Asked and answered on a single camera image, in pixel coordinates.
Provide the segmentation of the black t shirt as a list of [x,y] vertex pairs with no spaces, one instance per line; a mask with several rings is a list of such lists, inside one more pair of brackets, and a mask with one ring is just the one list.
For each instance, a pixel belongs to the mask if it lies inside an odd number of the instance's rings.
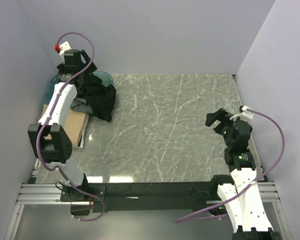
[[92,115],[108,123],[111,122],[116,102],[116,89],[112,84],[104,86],[102,80],[91,73],[84,79],[76,98],[86,100],[92,108]]

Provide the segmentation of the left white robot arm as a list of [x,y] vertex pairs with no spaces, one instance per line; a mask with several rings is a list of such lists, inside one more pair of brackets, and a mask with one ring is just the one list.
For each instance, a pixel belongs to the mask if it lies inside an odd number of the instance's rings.
[[86,175],[71,158],[73,145],[64,125],[71,103],[83,87],[84,78],[96,70],[93,60],[84,50],[58,48],[63,63],[58,65],[58,77],[46,111],[27,133],[35,156],[43,167],[57,171],[64,179],[63,191],[72,193],[78,201],[91,196]]

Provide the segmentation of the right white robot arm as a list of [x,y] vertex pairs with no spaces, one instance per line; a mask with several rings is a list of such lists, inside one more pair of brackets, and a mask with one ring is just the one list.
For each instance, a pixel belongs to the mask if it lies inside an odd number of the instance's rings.
[[280,240],[281,234],[273,229],[264,209],[257,184],[255,160],[249,150],[252,126],[248,123],[253,113],[243,106],[239,114],[220,108],[206,115],[205,125],[223,137],[224,160],[229,175],[215,175],[209,193],[222,200],[233,227],[234,240]]

